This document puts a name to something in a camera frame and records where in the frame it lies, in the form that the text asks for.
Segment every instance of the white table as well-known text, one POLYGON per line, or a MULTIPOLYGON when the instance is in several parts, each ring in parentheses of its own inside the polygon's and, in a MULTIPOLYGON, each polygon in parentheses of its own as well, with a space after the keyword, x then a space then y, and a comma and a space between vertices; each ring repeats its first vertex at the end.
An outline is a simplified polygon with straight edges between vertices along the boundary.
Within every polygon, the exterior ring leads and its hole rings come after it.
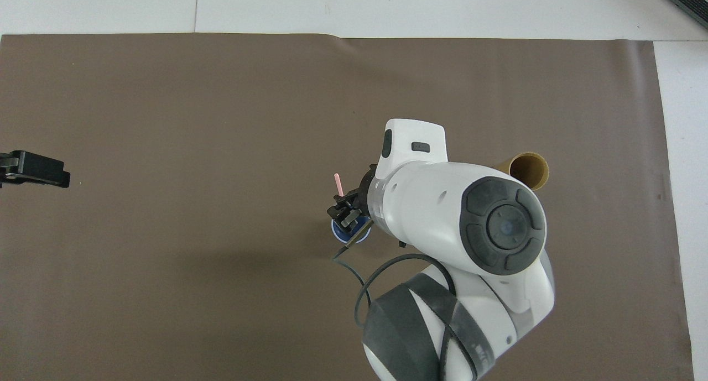
POLYGON ((0 0, 0 33, 327 33, 657 41, 696 379, 708 379, 708 30, 667 0, 0 0))

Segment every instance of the pink stick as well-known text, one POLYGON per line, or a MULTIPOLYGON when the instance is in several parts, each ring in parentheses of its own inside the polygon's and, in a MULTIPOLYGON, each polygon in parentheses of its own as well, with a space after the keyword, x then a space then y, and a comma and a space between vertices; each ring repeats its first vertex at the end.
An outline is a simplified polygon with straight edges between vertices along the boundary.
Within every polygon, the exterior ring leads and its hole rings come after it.
POLYGON ((342 190, 342 181, 339 179, 339 174, 334 174, 334 183, 337 184, 337 192, 341 197, 344 197, 344 190, 342 190))

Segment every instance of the brown mat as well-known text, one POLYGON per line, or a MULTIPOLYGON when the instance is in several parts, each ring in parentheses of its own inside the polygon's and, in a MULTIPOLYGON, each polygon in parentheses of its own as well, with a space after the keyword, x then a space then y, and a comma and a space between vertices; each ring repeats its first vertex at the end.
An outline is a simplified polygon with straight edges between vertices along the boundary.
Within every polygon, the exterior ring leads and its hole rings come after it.
POLYGON ((0 111, 71 172, 0 190, 2 379, 375 379, 325 210, 392 117, 551 166, 556 308, 487 380, 693 378, 652 43, 3 36, 0 111))

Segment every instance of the blue cup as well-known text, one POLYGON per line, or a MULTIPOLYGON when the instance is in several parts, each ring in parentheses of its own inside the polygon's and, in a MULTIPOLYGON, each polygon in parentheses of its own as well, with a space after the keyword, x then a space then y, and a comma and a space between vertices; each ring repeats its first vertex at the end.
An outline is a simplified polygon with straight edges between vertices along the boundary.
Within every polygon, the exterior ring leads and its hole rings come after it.
MULTIPOLYGON (((362 215, 361 217, 357 218, 357 219, 356 219, 356 223, 357 223, 357 224, 356 224, 356 226, 354 227, 354 229, 352 229, 352 232, 351 232, 351 233, 347 233, 347 232, 344 232, 344 230, 339 229, 339 226, 337 226, 337 224, 334 222, 334 220, 332 220, 332 222, 331 222, 331 224, 332 224, 332 233, 334 234, 334 237, 337 238, 337 240, 339 240, 339 241, 342 242, 342 243, 346 243, 346 242, 349 241, 350 238, 352 238, 352 236, 354 236, 354 235, 356 234, 356 232, 359 231, 359 229, 361 229, 361 228, 364 226, 364 224, 365 224, 368 220, 369 220, 369 217, 366 217, 366 216, 364 216, 364 215, 362 215)), ((355 243, 361 243, 361 242, 363 242, 365 238, 369 237, 369 233, 371 233, 371 228, 369 228, 369 230, 367 230, 366 233, 364 233, 364 235, 363 235, 361 238, 359 238, 359 240, 357 240, 355 243)))

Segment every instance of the brown cylinder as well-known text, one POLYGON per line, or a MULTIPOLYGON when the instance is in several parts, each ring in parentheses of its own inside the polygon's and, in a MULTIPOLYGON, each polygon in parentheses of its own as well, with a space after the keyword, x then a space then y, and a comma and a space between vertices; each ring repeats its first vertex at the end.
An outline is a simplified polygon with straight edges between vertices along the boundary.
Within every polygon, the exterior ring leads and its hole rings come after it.
POLYGON ((540 154, 519 153, 494 167, 520 180, 531 190, 539 190, 548 180, 548 163, 540 154))

